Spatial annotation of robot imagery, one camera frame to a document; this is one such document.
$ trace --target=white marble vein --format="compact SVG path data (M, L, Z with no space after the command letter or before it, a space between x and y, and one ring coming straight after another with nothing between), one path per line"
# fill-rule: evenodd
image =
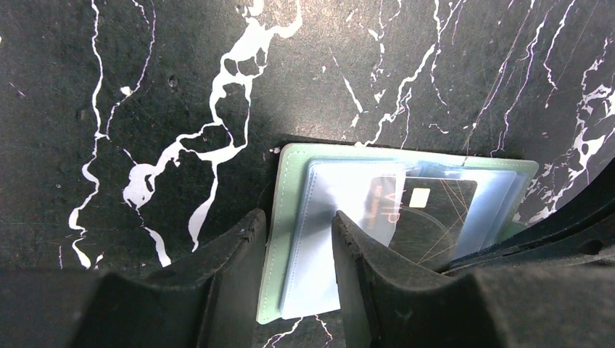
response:
M513 100L511 107L509 107L506 110L506 112L504 112L505 129L500 132L500 135L498 136L498 147L495 150L490 152L491 157L493 157L493 154L495 152L504 150L504 141L506 139L506 134L508 133L508 129L510 128L510 123L508 122L508 116L511 114L511 111L513 111L514 107L519 102L519 98L523 94L523 91L525 90L525 87L527 86L527 82L529 81L529 72L532 69L532 63L534 62L534 47L538 43L538 36L540 35L540 31L542 30L542 28L544 28L545 26L545 22L547 21L547 16L549 15L549 11L545 13L545 17L542 19L542 22L538 25L538 27L536 27L536 35L534 36L534 38L527 44L527 46L525 46L525 52L527 53L527 55L525 56L525 58L520 59L520 60L525 60L529 57L529 63L527 64L527 69L525 70L525 79L523 81L523 84L519 88L519 91L517 92L517 95L515 96L515 99Z
M547 51L547 57L545 58L545 61L542 63L542 66L545 67L545 69L547 70L547 80L549 81L549 83L552 85L553 89L551 90L551 93L553 93L553 91L556 91L557 85L555 83L555 81L553 81L553 76L551 75L551 73L553 72L551 70L550 67L548 67L547 65L547 61L549 60L549 57L551 56L551 51L553 50L553 47L556 44L556 39L559 36L559 33L561 32L561 29L566 25L566 18L568 17L568 12L570 11L570 8L574 5L574 2L576 0L572 0L570 1L570 4L568 5L568 7L566 8L566 11L564 12L564 15L562 16L561 20L559 21L559 26L556 30L556 33L553 34L553 39L551 40L551 45L549 46L549 50ZM545 109L549 107L549 101L547 100L545 102Z
M263 348L266 348L267 346L269 346L269 344L271 343L271 345L269 347L271 348L276 348L276 344L278 342L280 342L280 340L285 337L288 336L292 333L294 333L295 330L297 330L297 327L299 327L299 324L303 321L303 317L299 318L296 322L294 322L292 328L286 332L282 332L282 333L276 333L275 335L273 335L272 337L269 338L269 340L267 340L267 343L265 343L265 345L263 346Z
M225 53L220 58L220 72L213 79L212 93L210 95L209 105L212 114L213 121L211 123L204 124L200 130L196 133L180 134L176 137L176 140L169 145L158 159L155 165L147 163L139 163L135 165L128 176L129 183L123 190L123 196L125 202L136 209L143 207L152 198L156 191L156 177L164 172L166 164L172 162L175 166L181 165L179 156L181 152L189 152L195 154L201 161L210 162L212 165L212 172L214 175L212 186L210 189L210 196L205 202L203 202L192 213L188 221L188 231L193 241L192 251L195 251L199 246L198 237L201 231L207 214L215 200L216 191L218 189L218 166L221 163L227 162L234 158L242 149L248 146L248 124L250 106L252 105L251 93L252 82L255 78L261 76L266 67L264 65L258 65L259 73L256 75L243 75L241 72L233 75L225 68L224 62L226 59L231 61L241 62L248 59L256 61L256 56L259 50L265 53L265 61L269 50L269 44L275 35L281 38L289 38L293 36L302 25L301 6L300 2L296 1L296 15L294 21L286 26L281 27L279 25L271 26L269 29L265 29L265 24L260 24L256 18L264 7L263 1L256 0L252 7L249 8L249 14L245 14L244 18L247 23L247 27L244 34L233 45L232 49ZM208 152L198 152L193 149L187 149L181 141L184 139L193 139L200 137L204 134L209 127L223 127L226 129L224 121L218 116L215 105L219 100L226 97L224 86L236 83L244 87L244 98L248 101L248 110L245 115L244 122L244 144L236 146L233 136L231 135L231 142L228 146L222 149L216 149Z
M553 163L545 165L543 173L538 175L529 187L526 198L531 195L536 195L545 206L539 212L531 216L528 219L528 223L536 223L553 214L558 209L557 204L559 200L573 187L574 183L579 180L579 178L586 178L585 183L589 184L590 173L587 167L588 163L590 159L600 151L608 136L604 134L597 138L587 138L589 137L587 132L600 123L605 117L609 117L615 113L613 107L615 99L613 79L611 79L610 86L605 86L601 83L599 86L589 91L587 79L590 73L597 75L602 73L600 72L600 66L605 62L607 49L612 41L612 37L605 38L603 53L596 57L590 67L583 72L583 79L581 81L582 95L580 101L577 103L577 112L575 115L577 126L570 149L565 154L556 158ZM605 112L605 116L601 118L593 117L594 112ZM557 170L565 170L568 173L564 183L557 183L555 181Z
M115 114L115 110L117 107L119 107L122 103L124 103L128 98L130 98L135 92L137 92L140 88L141 88L141 82L143 81L144 77L145 77L145 72L146 69L149 65L149 59L152 56L152 48L154 46L154 43L156 41L155 38L155 33L156 33L156 9L154 8L154 3L152 0L150 0L150 3L152 4L152 14L153 14L153 19L152 19L152 23L150 25L150 21L148 19L148 17L146 16L145 13L145 8L139 4L138 2L136 2L136 0L131 0L133 2L133 4L135 5L135 7L138 7L141 10L141 15L144 18L145 22L148 25L148 28L150 30L150 34L151 34L151 39L149 42L149 51L148 51L148 55L145 59L145 63L143 65L143 69L141 70L141 75L139 76L139 79L136 81L135 83L135 88L132 89L129 86L123 86L120 89L120 92L124 95L124 97L114 103L114 105L112 106L111 110L110 110L110 115L109 118L107 120L107 124L105 127L105 131L102 132L102 118L100 115L100 110L97 107L97 98L98 98L98 94L100 92L100 89L102 87L102 81L104 80L104 68L103 68L103 63L102 63L102 58L100 57L100 54L98 52L98 49L96 47L96 41L99 35L99 19L100 19L100 11L98 9L98 6L96 5L95 0L91 0L91 8L94 10L94 13L96 14L95 18L94 18L94 35L91 38L91 44L92 44L92 51L94 52L94 56L96 57L96 60L98 61L98 65L99 65L99 79L98 79L98 83L96 84L96 87L94 89L94 92L92 93L92 97L91 97L91 105L92 105L92 109L94 111L94 114L96 116L96 131L94 133L94 150L92 151L92 157L90 159L89 162L87 162L82 168L81 168L81 172L83 174L83 176L88 179L88 181L94 183L94 191L92 193L90 193L85 201L81 204L81 206L76 207L75 209L73 209L73 211L70 213L70 216L68 218L68 225L71 229L73 230L77 230L80 231L80 238L75 240L73 242L73 250L75 251L75 253L77 254L79 261L81 263L81 265L85 268L90 268L91 267L91 261L90 258L79 249L77 243L79 241L82 241L85 239L86 237L86 228L84 228L81 225L78 225L78 219L79 219L79 214L81 212L81 210L83 210L88 204L89 202L92 200L92 198L94 198L94 196L96 196L99 193L99 187L100 187L100 181L99 179L94 176L92 173L90 173L89 171L89 166L98 158L98 145L99 145L99 141L101 139L107 139L108 141L111 141L111 138L109 137L109 130L110 130L110 126L112 124L112 120L113 120L113 115ZM163 264L163 260L164 260L164 250L162 251L162 257L160 257L161 259L161 264ZM99 256L99 258L96 260L96 264L102 260L102 256Z

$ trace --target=stitching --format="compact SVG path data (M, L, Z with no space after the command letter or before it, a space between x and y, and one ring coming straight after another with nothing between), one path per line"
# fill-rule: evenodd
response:
M286 191L286 177L288 176L288 164L291 160L291 158L296 155L296 154L304 154L304 151L295 151L295 152L290 152L288 154L288 157L286 159L282 159L281 163L285 163L286 162L286 167L284 168L284 175L282 176L282 182L281 182L281 191L280 191L280 207L282 206L282 204L284 203L284 192ZM273 225L279 225L280 222L280 214L278 214L278 216L276 216L276 220L273 222ZM271 231L271 267L269 268L269 274L267 276L267 283L265 285L265 288L263 289L263 292L265 293L265 297L263 298L263 308L266 308L267 305L267 297L269 295L269 289L271 287L271 276L273 273L273 269L275 268L275 260L276 260L276 247L278 245L278 236L274 236L273 234L273 229ZM267 316L265 318L263 318L264 320L269 320L271 319L271 316Z
M312 199L312 193L314 192L314 186L315 186L315 184L316 184L316 177L317 177L317 176L318 176L318 173L315 173L315 174L314 174L314 178L312 179L312 183L310 184L310 192L307 194L307 201L306 201L306 202L309 202L309 201ZM301 213L302 213L302 216L303 216L303 219L302 219L302 221L301 221L301 227L300 227L300 229L299 229L299 233L298 233L296 236L293 236L293 238L298 238L297 245L296 245L296 247L294 248L293 253L292 253L292 254L295 254L295 259L297 259L297 258L296 258L297 253L298 253L298 252L299 252L299 250L301 249L301 233L303 232L303 228L304 228L304 226L305 226L305 215L306 215L306 213L307 213L307 212L308 212L308 204L306 204L306 205L303 207L303 211L301 212ZM293 280L294 280L294 274L295 274L295 271L296 271L296 270L297 270L297 263L296 263L296 262L293 262L293 265L291 266L291 273L290 273L290 279L289 279L290 289L294 289L294 283L293 283Z

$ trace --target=mint green card holder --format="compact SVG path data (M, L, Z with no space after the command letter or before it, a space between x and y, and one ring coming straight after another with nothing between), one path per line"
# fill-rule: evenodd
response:
M457 156L376 147L330 144L290 144L280 153L271 214L271 231L265 253L265 265L260 284L257 322L269 323L281 317L279 302L284 288L292 238L303 194L305 174L312 160L387 160L397 162L434 162L441 165L483 169L515 170L527 175L521 192L525 192L538 170L533 161ZM523 195L516 200L513 214Z

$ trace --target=card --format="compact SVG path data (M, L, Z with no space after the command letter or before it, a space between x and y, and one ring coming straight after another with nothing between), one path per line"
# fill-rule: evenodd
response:
M396 224L389 248L432 270L451 261L476 187L470 180L406 178L398 210L388 210Z

